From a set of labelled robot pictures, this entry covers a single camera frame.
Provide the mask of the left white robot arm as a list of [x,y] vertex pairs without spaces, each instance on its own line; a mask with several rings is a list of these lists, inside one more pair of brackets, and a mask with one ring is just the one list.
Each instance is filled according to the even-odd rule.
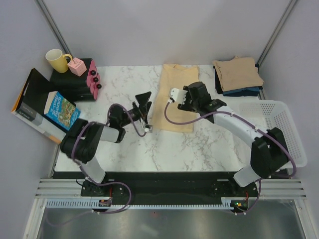
[[148,113],[152,102],[151,92],[136,95],[132,109],[120,104],[112,104],[107,112],[107,122],[89,122],[78,118],[60,144],[60,151],[77,164],[92,190],[99,196],[109,192],[109,183],[104,180],[106,173],[95,157],[100,141],[120,143],[126,134],[125,126],[132,124],[137,135],[144,137],[151,132]]

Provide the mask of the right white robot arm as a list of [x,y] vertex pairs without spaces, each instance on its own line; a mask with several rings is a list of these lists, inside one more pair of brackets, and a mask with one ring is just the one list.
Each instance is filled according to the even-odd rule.
[[172,88],[169,96],[178,104],[179,110],[198,113],[201,119],[227,129],[250,147],[249,164],[236,172],[234,180],[228,183],[232,195],[240,196],[248,184],[268,178],[290,161],[280,129],[267,129],[248,122],[224,101],[212,99],[204,83],[195,82],[181,90]]

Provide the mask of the cream yellow t shirt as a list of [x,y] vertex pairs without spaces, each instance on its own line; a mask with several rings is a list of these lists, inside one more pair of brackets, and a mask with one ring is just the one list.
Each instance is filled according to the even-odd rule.
[[183,100],[181,90],[184,86],[197,82],[198,66],[184,67],[179,64],[164,64],[159,82],[159,92],[155,101],[152,125],[158,130],[179,133],[192,133],[194,124],[175,125],[172,122],[189,122],[196,114],[177,108]]

